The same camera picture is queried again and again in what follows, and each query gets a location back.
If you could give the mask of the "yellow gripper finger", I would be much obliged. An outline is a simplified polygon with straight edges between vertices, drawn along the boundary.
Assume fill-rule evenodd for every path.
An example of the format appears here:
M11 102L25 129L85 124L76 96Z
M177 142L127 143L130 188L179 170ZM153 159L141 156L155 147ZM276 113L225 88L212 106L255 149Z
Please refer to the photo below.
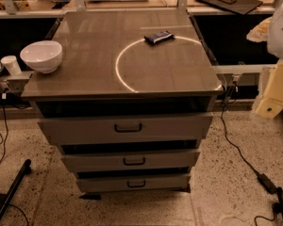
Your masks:
M267 120L274 119L283 110L283 59L271 68L262 68L252 110L256 116Z

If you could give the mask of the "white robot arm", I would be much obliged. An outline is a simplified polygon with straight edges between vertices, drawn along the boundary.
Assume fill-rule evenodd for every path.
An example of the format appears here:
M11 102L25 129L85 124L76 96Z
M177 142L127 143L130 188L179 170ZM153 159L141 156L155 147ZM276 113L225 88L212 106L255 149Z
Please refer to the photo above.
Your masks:
M263 20L246 35L249 41L267 42L268 53L279 58L269 70L269 79L262 92L255 113L273 119L283 110L283 2L272 17Z

